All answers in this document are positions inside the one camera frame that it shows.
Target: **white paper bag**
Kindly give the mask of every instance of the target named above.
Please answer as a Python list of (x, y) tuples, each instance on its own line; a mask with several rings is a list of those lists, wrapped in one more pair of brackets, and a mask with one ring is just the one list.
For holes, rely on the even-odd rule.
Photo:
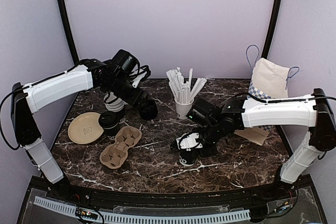
[[(264, 58), (259, 59), (253, 69), (248, 92), (261, 99), (287, 98), (287, 81), (298, 72), (289, 76), (289, 72), (293, 68), (276, 65)], [(263, 145), (271, 129), (272, 125), (265, 125), (247, 128), (242, 131), (237, 130), (235, 134), (256, 144)]]

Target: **blue bag handle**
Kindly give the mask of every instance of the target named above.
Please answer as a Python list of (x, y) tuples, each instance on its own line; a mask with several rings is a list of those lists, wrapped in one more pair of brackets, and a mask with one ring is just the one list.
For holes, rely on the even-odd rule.
[[(292, 75), (290, 76), (289, 74), (290, 74), (290, 72), (291, 72), (292, 69), (297, 69), (297, 71), (296, 71), (294, 74), (292, 74)], [(288, 85), (288, 80), (291, 79), (292, 77), (296, 76), (296, 74), (297, 74), (299, 71), (300, 71), (300, 68), (299, 68), (299, 67), (291, 67), (291, 68), (289, 69), (288, 74), (287, 74), (287, 79), (286, 79), (286, 89), (287, 89), (287, 85)]]
[[(256, 60), (255, 60), (255, 62), (254, 62), (254, 66), (252, 67), (252, 65), (251, 65), (251, 62), (250, 62), (250, 59), (248, 58), (248, 50), (250, 49), (250, 47), (256, 47), (257, 48), (257, 50), (258, 50), (258, 55), (257, 55), (257, 57), (256, 57)], [(257, 45), (249, 45), (247, 48), (246, 48), (246, 52), (245, 52), (245, 54), (246, 54), (246, 59), (247, 59), (247, 62), (248, 62), (248, 64), (250, 65), (250, 68), (251, 68), (251, 71), (253, 71), (253, 68), (256, 66), (256, 63), (257, 63), (257, 60), (258, 60), (258, 58), (259, 58), (259, 56), (260, 56), (260, 50), (259, 50), (259, 47), (257, 46)]]

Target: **marble table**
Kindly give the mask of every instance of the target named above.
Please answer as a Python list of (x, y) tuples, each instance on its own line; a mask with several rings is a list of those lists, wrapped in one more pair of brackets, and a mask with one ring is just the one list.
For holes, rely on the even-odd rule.
[[(230, 96), (248, 90), (249, 80), (209, 80), (198, 97), (222, 104)], [(179, 163), (170, 143), (196, 126), (176, 118), (175, 104), (167, 80), (142, 83), (157, 103), (159, 114), (152, 121), (142, 120), (136, 109), (126, 111), (125, 125), (142, 131), (142, 139), (129, 151), (121, 168), (111, 170), (99, 161), (100, 153), (113, 143), (99, 140), (78, 145), (68, 137), (68, 126), (78, 115), (106, 110), (99, 89), (78, 94), (52, 148), (52, 154), (74, 185), (133, 193), (204, 193), (269, 184), (279, 165), (288, 159), (279, 133), (273, 128), (263, 146), (237, 135), (222, 139), (213, 157), (201, 158), (192, 167)]]

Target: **white wall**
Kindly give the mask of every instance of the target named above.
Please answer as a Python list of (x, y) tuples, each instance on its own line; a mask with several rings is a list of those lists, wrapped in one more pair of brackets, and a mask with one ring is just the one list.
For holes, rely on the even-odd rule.
[[(289, 82), (289, 95), (323, 88), (336, 97), (336, 0), (282, 0), (269, 59), (283, 66), (299, 66)], [(336, 103), (330, 101), (336, 112)], [(284, 127), (293, 148), (304, 136), (304, 127)], [(328, 223), (336, 223), (336, 150), (309, 169)]]
[(196, 76), (250, 78), (245, 50), (262, 50), (273, 0), (66, 0), (80, 58), (110, 59), (120, 49), (148, 64)]
[[(0, 0), (0, 98), (17, 82), (34, 82), (71, 67), (57, 0)], [(50, 147), (73, 97), (56, 102), (35, 118)], [(15, 145), (9, 120), (10, 102), (2, 110), (2, 126)], [(23, 150), (11, 151), (0, 137), (1, 223), (16, 223), (25, 191), (36, 169)]]

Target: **plate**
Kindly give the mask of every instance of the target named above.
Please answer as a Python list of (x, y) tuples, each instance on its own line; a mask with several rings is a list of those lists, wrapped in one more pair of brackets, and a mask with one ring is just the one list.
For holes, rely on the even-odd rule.
[(76, 117), (69, 125), (68, 136), (76, 144), (89, 144), (97, 140), (104, 132), (99, 125), (100, 114), (87, 112)]

